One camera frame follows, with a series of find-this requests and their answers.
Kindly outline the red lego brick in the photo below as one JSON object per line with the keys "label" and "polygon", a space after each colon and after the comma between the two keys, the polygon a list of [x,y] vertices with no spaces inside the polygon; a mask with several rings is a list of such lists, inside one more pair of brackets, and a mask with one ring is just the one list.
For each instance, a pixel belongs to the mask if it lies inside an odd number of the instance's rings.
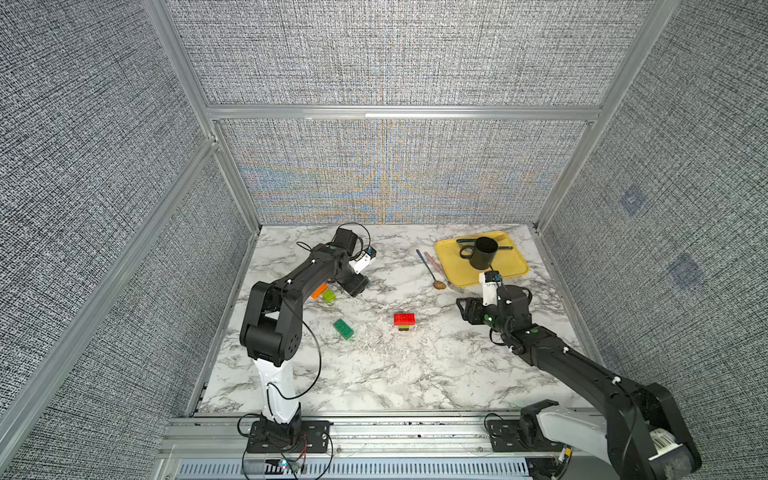
{"label": "red lego brick", "polygon": [[413,313],[396,313],[393,316],[393,324],[398,328],[399,326],[414,326],[416,318]]}

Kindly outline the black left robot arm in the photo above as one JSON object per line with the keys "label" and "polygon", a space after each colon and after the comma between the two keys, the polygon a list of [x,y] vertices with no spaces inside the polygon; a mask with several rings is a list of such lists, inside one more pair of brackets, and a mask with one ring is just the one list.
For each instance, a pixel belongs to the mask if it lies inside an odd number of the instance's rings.
{"label": "black left robot arm", "polygon": [[371,236],[362,239],[348,223],[325,243],[297,243],[307,258],[285,276],[259,281],[250,290],[239,333],[239,343],[254,362],[264,397],[263,416],[280,427],[301,419],[292,360],[299,350],[305,325],[304,304],[319,289],[337,284],[356,297],[367,287],[363,274],[377,257]]}

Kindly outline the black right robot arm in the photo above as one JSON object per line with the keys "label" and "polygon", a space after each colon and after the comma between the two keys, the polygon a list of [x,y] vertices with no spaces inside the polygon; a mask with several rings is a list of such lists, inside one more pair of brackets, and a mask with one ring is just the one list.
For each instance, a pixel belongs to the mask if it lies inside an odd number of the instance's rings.
{"label": "black right robot arm", "polygon": [[575,411],[554,400],[521,409],[518,442],[576,448],[611,465],[622,479],[681,479],[699,470],[702,458],[669,390],[622,377],[534,323],[532,292],[493,284],[482,297],[456,301],[462,319],[486,326],[499,345],[544,371],[585,399],[594,413]]}

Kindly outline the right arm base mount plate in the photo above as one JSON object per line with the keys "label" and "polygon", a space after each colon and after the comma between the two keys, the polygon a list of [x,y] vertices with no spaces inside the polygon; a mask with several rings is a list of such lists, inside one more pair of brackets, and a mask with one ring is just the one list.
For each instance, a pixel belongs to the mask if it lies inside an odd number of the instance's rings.
{"label": "right arm base mount plate", "polygon": [[528,420],[505,419],[491,415],[484,420],[492,450],[511,452],[560,452],[564,445],[546,439]]}

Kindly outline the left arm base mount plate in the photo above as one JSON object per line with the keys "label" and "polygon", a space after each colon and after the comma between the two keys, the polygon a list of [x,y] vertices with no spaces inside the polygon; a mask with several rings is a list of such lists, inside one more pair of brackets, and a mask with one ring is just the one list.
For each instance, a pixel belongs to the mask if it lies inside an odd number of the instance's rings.
{"label": "left arm base mount plate", "polygon": [[278,424],[260,418],[250,427],[246,452],[327,453],[330,426],[329,421],[300,420],[292,424]]}

